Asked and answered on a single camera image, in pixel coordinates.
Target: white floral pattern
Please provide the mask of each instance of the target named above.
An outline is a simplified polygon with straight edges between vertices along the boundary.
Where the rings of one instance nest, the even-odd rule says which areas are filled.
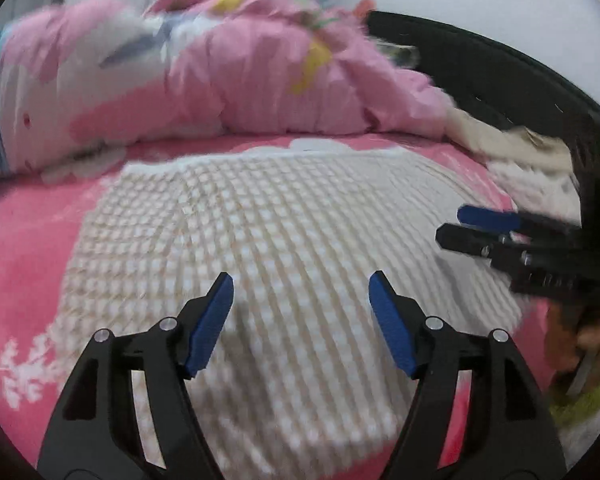
[[[23,402],[38,402],[43,387],[58,381],[60,367],[53,349],[50,328],[33,338],[26,360],[20,362],[18,341],[7,341],[0,354],[0,398],[12,410],[19,410]]]
[[[301,139],[294,139],[289,143],[288,148],[282,146],[256,146],[245,150],[244,153],[258,153],[260,155],[266,155],[267,153],[279,153],[279,152],[329,152],[329,153],[342,153],[342,152],[355,152],[352,147],[348,146],[344,142],[339,142],[334,139],[321,139],[317,137],[305,137]]]

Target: bed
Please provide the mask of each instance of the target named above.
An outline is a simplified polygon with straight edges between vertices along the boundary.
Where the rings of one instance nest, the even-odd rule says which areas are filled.
[[[498,128],[524,124],[545,135],[561,137],[566,135],[565,121],[573,114],[600,115],[600,106],[568,81],[494,41],[449,25],[382,12],[373,13],[368,25],[377,37],[395,43],[407,38],[415,44],[422,54],[420,69],[445,88],[459,107]],[[567,119],[563,110],[570,113]],[[0,478],[20,478],[18,474],[35,478],[27,462],[36,460],[61,377],[49,327],[60,300],[65,268],[84,216],[96,207],[123,162],[158,162],[192,153],[240,153],[263,146],[329,151],[345,145],[364,151],[399,144],[456,171],[458,164],[471,164],[448,144],[431,145],[413,139],[362,136],[331,141],[331,146],[328,139],[321,139],[318,148],[306,142],[289,136],[157,142],[113,150],[43,173],[42,177],[0,183]],[[473,176],[480,174],[477,164],[471,168]],[[488,177],[483,177],[486,190],[481,193],[492,201],[504,200],[498,198],[499,192],[491,187]],[[12,276],[27,286],[15,286],[5,294]],[[381,464],[386,457],[383,450],[376,460]],[[367,474],[376,471],[364,467],[362,471]],[[600,437],[568,478],[593,475],[600,478]]]

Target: pink bedsheet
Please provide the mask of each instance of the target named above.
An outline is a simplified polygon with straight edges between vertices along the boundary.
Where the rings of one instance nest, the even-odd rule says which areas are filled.
[[[294,142],[298,149],[298,139],[306,148],[305,136],[160,141],[126,148],[125,158],[155,162],[192,153],[239,153],[258,146],[294,149]],[[512,205],[482,166],[450,144],[375,134],[316,142],[316,149],[320,142],[340,142],[356,150],[401,144],[455,171],[494,207]],[[40,176],[0,182],[0,424],[33,464],[59,394],[58,366],[48,328],[58,308],[64,269],[82,218],[121,166],[117,162],[113,168],[96,168],[107,171],[94,178],[84,178],[84,168],[69,168],[64,179],[53,185],[45,184]],[[385,451],[346,478],[376,478],[387,458]]]

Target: pink quilt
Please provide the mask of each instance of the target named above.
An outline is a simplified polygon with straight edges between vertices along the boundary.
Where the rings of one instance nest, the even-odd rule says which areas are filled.
[[[27,460],[36,463],[61,386],[48,327],[58,308],[64,268],[82,218],[96,205],[122,161],[155,162],[191,153],[240,153],[258,146],[293,150],[298,149],[298,139],[306,142],[306,137],[298,136],[151,142],[118,150],[113,156],[101,156],[96,162],[85,161],[42,176],[0,182],[0,424]],[[336,142],[356,150],[400,144],[455,171],[494,207],[511,207],[510,198],[490,180],[487,171],[450,144],[375,134],[314,141],[326,143],[327,149]],[[532,327],[522,331],[516,341],[523,346],[523,353],[525,348],[533,353],[542,348],[542,333]],[[537,377],[547,375],[547,370],[538,368],[541,364],[534,366]],[[449,457],[454,455],[454,447],[458,447],[462,437],[463,409],[460,403],[454,412],[456,422],[448,439]],[[390,448],[388,443],[384,452],[338,478],[377,478]]]
[[[0,34],[0,174],[101,144],[233,134],[407,132],[440,140],[451,99],[316,0],[47,7]]]

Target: pink comforter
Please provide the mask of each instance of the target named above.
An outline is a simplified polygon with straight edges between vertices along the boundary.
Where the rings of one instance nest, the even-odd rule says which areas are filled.
[[[49,7],[0,37],[0,173],[105,144],[398,130],[441,139],[449,97],[315,0]]]

